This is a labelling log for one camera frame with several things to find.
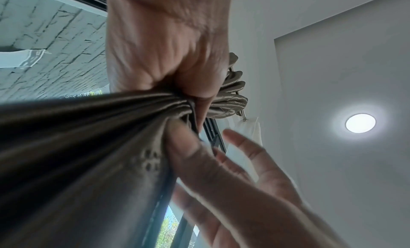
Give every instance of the human hand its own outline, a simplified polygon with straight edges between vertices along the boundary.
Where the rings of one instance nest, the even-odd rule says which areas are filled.
[[[201,127],[228,71],[231,0],[107,0],[112,92],[167,85],[192,96]]]
[[[224,139],[250,158],[259,176],[256,185],[222,152],[216,151],[216,159],[209,155],[183,123],[168,126],[171,166],[190,192],[177,185],[173,200],[209,245],[342,247],[305,213],[291,180],[262,147],[232,130],[224,131]]]

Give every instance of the gathered curtain fabric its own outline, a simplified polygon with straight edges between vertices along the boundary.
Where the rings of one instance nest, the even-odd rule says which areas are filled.
[[[228,72],[208,117],[246,106],[241,74]],[[154,247],[174,118],[197,131],[193,101],[168,90],[0,106],[0,247]]]

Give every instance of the gray brick wall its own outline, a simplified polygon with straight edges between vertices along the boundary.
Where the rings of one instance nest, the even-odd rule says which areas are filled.
[[[0,101],[60,97],[107,85],[105,19],[54,0],[0,0],[0,51],[50,52],[31,68],[0,68]]]

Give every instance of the ceiling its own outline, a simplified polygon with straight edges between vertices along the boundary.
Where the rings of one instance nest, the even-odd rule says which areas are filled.
[[[49,52],[32,68],[0,68],[0,101],[60,97],[107,85],[105,20],[56,0],[0,0],[0,51]]]
[[[408,247],[410,0],[233,0],[247,115],[352,247]],[[357,135],[357,113],[376,127]]]

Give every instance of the white ceiling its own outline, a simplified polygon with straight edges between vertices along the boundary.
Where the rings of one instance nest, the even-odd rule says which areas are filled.
[[[410,0],[233,0],[247,114],[352,247],[410,243],[409,13]],[[344,128],[358,112],[376,117],[372,131]]]

